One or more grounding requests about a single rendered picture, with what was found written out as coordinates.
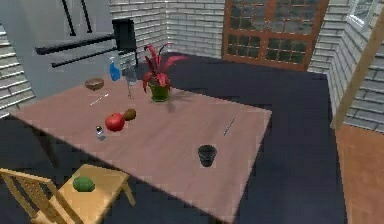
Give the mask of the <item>beige wooden post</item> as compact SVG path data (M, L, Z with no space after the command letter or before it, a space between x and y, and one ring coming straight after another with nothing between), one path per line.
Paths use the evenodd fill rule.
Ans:
M361 53L359 62L357 63L353 75L348 83L344 95L333 116L331 127L338 130L344 122L345 115L352 105L355 94L365 79L368 68L373 62L376 52L384 41L384 7L378 16L374 28L369 36L368 42Z

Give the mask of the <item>white framed window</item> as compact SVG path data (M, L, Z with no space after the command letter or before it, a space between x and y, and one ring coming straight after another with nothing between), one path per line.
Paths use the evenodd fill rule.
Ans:
M373 20L379 0L351 0L347 23L359 32L366 32Z

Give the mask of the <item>red tomato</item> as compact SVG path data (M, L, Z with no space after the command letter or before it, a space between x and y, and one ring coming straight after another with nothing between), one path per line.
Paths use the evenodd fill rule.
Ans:
M113 132L121 131L124 125L125 125L125 119L119 113L114 113L112 115L109 115L105 119L106 128Z

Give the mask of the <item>blue spray bottle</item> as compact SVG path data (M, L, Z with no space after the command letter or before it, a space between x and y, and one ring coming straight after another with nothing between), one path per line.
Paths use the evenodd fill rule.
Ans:
M110 77L112 81L117 81L121 77L120 73L120 63L116 57L110 58L110 66L109 66Z

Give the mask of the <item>light wooden chair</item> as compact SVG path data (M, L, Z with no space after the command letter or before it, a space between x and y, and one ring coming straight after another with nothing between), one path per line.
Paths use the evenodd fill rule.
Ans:
M95 184L92 192L78 192L77 177ZM121 191L135 205L129 175L122 171L84 164L58 189L51 179L0 168L10 193L30 216L32 224L100 224Z

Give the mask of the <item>grey fridge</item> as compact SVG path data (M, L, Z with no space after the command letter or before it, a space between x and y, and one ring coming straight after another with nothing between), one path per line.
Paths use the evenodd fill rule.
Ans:
M0 24L39 99L109 73L112 52L57 68L51 64L110 49L114 46L111 40L47 55L36 53L36 47L71 43L113 32L108 0L85 0L92 33L87 33L81 1L66 2L76 36L70 36L61 0L0 0Z

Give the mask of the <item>red plant in green pot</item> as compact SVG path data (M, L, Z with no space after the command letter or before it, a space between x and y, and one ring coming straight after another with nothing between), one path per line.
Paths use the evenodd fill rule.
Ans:
M144 46L144 50L149 51L151 57L145 57L150 71L144 74L142 87L144 92L150 88L153 102L165 102L169 99L171 81L166 71L178 61L187 59L186 56L170 56L165 62L162 62L161 52L166 46L167 44L164 44L159 51L156 51L153 45Z

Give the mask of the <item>clear glass bottle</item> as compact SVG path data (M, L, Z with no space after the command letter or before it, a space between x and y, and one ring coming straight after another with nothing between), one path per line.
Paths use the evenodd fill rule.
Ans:
M128 65L125 69L125 79L127 82L127 88L128 88L128 96L130 99L133 99L133 95L131 92L131 87L134 86L137 83L137 74L136 74L136 68L132 65Z

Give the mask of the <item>pink wooden table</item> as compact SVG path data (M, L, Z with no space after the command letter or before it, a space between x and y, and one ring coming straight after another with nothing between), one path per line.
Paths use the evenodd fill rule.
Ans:
M128 96L123 80L98 91L79 85L14 112L14 117L92 155L226 223L235 219L271 118L268 110L172 89L155 103L140 85ZM93 106L89 104L109 93ZM136 110L121 131L106 128L114 113ZM236 118L226 136L223 132ZM106 138L100 141L96 127ZM198 148L217 154L203 167Z

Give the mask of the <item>black cup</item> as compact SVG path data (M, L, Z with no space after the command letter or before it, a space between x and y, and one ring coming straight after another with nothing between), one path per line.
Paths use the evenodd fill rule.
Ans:
M216 157L217 150L212 145L202 145L198 148L198 156L203 167L210 167Z

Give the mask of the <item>green round vegetable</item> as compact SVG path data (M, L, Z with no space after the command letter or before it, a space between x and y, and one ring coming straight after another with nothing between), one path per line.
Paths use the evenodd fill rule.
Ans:
M73 180L73 188L78 192L92 192L95 189L95 184L88 177L78 176Z

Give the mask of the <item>brown wooden glazed door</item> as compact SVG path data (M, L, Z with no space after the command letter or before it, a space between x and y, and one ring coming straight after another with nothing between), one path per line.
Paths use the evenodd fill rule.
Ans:
M329 0L226 0L222 58L305 71Z

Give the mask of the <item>brown bowl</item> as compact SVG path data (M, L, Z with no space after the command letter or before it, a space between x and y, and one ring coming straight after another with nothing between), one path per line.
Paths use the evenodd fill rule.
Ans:
M92 78L84 82L84 85L87 89L96 91L101 89L104 86L104 80L102 78Z

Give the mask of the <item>thin grey utensil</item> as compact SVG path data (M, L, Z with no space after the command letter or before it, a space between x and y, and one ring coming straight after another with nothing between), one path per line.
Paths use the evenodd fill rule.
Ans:
M232 124L234 123L235 119L236 119L236 118L234 117L234 118L231 120L231 122L227 125L226 129L225 129L224 132L223 132L223 136L226 136L226 135L227 135L227 133L228 133L229 129L231 128Z

